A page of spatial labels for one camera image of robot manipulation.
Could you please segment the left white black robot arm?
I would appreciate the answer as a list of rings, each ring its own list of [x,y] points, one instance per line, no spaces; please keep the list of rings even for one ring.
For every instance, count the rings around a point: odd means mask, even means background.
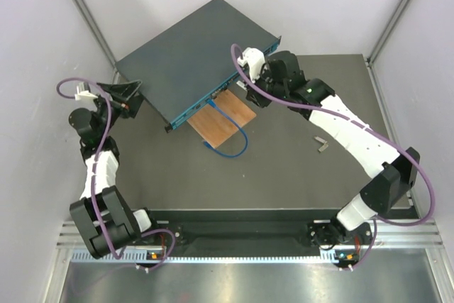
[[[70,205],[70,216],[91,256],[100,259],[108,254],[120,258],[126,246],[141,239],[156,242],[160,225],[153,222],[145,209],[132,210],[116,186],[120,153],[109,135],[117,119],[135,118],[143,103],[136,80],[123,84],[97,86],[94,94],[88,82],[80,82],[74,99],[88,101],[94,110],[75,109],[68,118],[69,125],[79,136],[80,152],[87,168],[84,191]]]

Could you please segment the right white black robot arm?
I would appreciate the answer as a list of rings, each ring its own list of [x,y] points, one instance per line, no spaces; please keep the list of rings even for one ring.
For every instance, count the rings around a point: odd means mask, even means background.
[[[416,181],[419,154],[413,148],[404,155],[376,136],[320,79],[307,79],[295,54],[289,51],[268,57],[247,48],[236,59],[246,70],[247,100],[265,108],[273,98],[289,102],[289,109],[324,130],[362,166],[370,181],[331,219],[331,235],[347,243],[368,219],[386,214]]]

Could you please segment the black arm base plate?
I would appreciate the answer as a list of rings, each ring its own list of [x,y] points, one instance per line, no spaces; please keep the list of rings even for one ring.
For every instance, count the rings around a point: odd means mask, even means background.
[[[362,223],[342,227],[333,209],[158,209],[151,216],[176,236],[177,255],[298,255],[338,247],[369,246]]]

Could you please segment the dark blue network switch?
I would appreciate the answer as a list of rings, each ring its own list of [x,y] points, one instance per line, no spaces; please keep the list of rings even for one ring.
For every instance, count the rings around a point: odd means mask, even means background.
[[[231,46],[264,55],[281,42],[225,0],[210,0],[116,63],[173,131],[239,76]]]

